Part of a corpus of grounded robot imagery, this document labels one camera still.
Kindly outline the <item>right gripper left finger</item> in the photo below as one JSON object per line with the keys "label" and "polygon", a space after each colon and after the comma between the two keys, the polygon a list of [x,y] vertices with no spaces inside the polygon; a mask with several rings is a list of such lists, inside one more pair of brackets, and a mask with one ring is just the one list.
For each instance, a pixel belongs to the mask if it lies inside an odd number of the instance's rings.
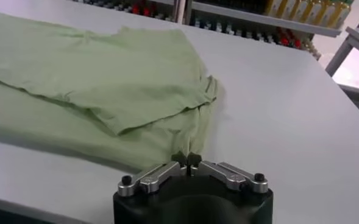
{"label": "right gripper left finger", "polygon": [[185,175],[187,172],[187,158],[182,153],[176,153],[171,161],[154,165],[136,175],[125,175],[118,183],[117,193],[121,197],[131,197],[138,191],[153,194],[159,191],[160,185],[171,177]]}

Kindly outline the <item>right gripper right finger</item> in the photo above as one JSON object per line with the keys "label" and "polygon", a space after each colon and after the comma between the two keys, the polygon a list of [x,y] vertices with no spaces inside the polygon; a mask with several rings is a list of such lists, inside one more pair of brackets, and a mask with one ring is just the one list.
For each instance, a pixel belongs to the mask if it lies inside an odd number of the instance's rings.
{"label": "right gripper right finger", "polygon": [[233,191],[240,191],[246,185],[256,194],[268,192],[268,180],[262,173],[252,174],[225,162],[212,163],[194,153],[188,155],[187,166],[192,176],[213,177]]}

